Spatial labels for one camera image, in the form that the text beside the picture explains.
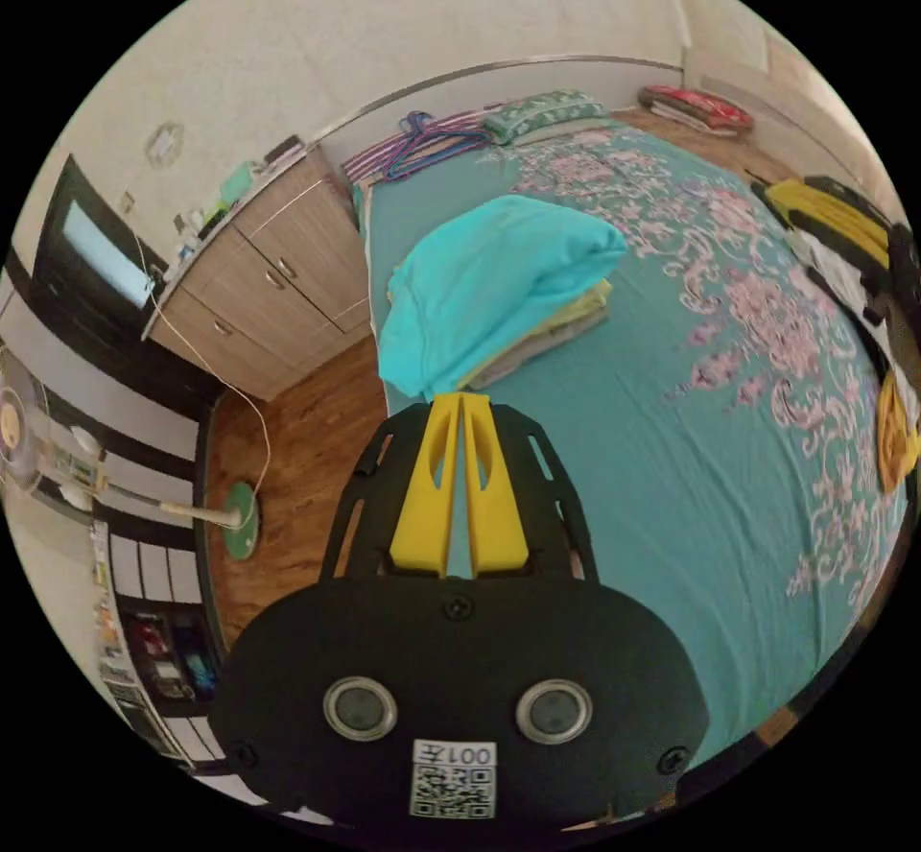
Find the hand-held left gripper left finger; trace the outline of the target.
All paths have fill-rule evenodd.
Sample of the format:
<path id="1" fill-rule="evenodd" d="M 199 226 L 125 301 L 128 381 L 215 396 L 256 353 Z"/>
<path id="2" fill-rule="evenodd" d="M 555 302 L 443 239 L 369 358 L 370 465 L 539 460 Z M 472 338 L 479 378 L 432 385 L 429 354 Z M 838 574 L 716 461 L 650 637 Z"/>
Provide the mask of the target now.
<path id="1" fill-rule="evenodd" d="M 390 561 L 398 572 L 446 575 L 460 423 L 461 395 L 436 397 L 390 543 Z"/>

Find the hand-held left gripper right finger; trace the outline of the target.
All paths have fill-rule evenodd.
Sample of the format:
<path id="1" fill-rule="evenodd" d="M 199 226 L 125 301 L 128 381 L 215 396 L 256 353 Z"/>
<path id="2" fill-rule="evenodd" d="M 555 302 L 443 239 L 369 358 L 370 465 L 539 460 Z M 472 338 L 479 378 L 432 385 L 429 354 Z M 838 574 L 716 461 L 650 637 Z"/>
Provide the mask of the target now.
<path id="1" fill-rule="evenodd" d="M 516 574 L 529 549 L 487 396 L 460 396 L 471 570 L 475 577 Z"/>

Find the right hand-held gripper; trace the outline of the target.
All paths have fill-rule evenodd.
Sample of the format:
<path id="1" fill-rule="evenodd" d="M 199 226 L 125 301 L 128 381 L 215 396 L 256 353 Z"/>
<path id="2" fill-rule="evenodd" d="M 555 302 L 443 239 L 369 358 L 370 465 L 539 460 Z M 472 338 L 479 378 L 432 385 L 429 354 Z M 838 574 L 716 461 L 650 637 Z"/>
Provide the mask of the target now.
<path id="1" fill-rule="evenodd" d="M 791 247 L 870 325 L 884 326 L 895 362 L 920 378 L 920 263 L 914 235 L 834 178 L 754 178 L 751 190 Z"/>

